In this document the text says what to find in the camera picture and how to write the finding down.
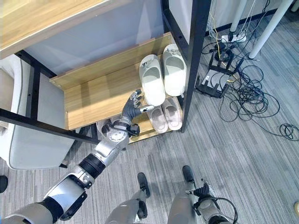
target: white clog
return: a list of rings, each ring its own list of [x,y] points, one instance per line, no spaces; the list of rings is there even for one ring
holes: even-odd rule
[[[173,131],[180,129],[182,127],[182,116],[178,99],[176,97],[167,98],[161,107],[168,127]]]
[[[186,64],[176,44],[169,44],[163,52],[164,86],[170,96],[180,96],[185,91]]]
[[[146,112],[153,128],[158,133],[164,133],[168,130],[166,118],[161,106],[156,106],[153,110]]]
[[[144,91],[144,99],[149,105],[159,106],[165,101],[165,90],[159,58],[147,55],[139,65],[139,77]]]

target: wooden shelf board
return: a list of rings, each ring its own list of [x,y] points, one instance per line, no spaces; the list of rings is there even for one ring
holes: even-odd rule
[[[4,0],[0,59],[132,0]]]
[[[138,69],[139,63],[65,90],[66,129],[73,130],[121,114],[132,92],[141,88]]]
[[[68,71],[50,80],[54,85],[67,90],[109,73],[139,63],[146,55],[162,54],[164,48],[171,43],[171,33],[153,38],[142,44],[131,47],[115,55],[100,59],[92,64]]]
[[[137,118],[133,119],[132,123],[136,123],[140,127],[140,134],[138,137],[131,137],[130,143],[137,142],[143,139],[147,139],[156,135],[159,135],[158,132],[153,128],[150,119],[148,118],[146,113],[141,114]]]

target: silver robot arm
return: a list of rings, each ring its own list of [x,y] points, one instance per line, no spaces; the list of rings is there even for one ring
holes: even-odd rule
[[[106,137],[96,146],[95,152],[84,158],[73,170],[59,180],[45,195],[42,202],[29,204],[0,221],[1,224],[52,224],[58,219],[69,220],[87,198],[86,190],[95,179],[126,148],[129,138],[139,134],[138,125],[131,120],[154,106],[138,108],[140,90],[126,102],[119,121],[108,129]]]

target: white wall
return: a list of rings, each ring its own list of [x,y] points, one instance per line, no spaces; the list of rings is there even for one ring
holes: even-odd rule
[[[244,9],[242,19],[248,16],[254,0],[248,0]],[[267,0],[256,0],[253,15],[260,14]],[[267,10],[278,8],[282,0],[271,0]],[[215,27],[229,24],[234,19],[234,12],[238,8],[239,0],[213,0],[215,9],[211,6],[211,14],[215,19]],[[185,39],[189,43],[192,0],[170,0],[170,10],[178,22]]]
[[[25,50],[61,74],[163,32],[160,0],[135,0]]]
[[[239,0],[214,0],[216,27],[231,23]],[[246,18],[253,0],[248,0]],[[271,0],[268,9],[281,0]],[[192,0],[170,0],[170,8],[189,40]],[[256,0],[259,14],[266,0]],[[160,0],[135,0],[59,33],[25,50],[57,74],[124,50],[164,32]]]

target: power strip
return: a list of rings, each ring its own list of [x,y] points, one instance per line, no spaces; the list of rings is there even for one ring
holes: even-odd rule
[[[234,35],[232,41],[228,41],[228,35],[221,36],[221,42],[222,43],[232,43],[232,42],[245,42],[246,41],[246,35]]]

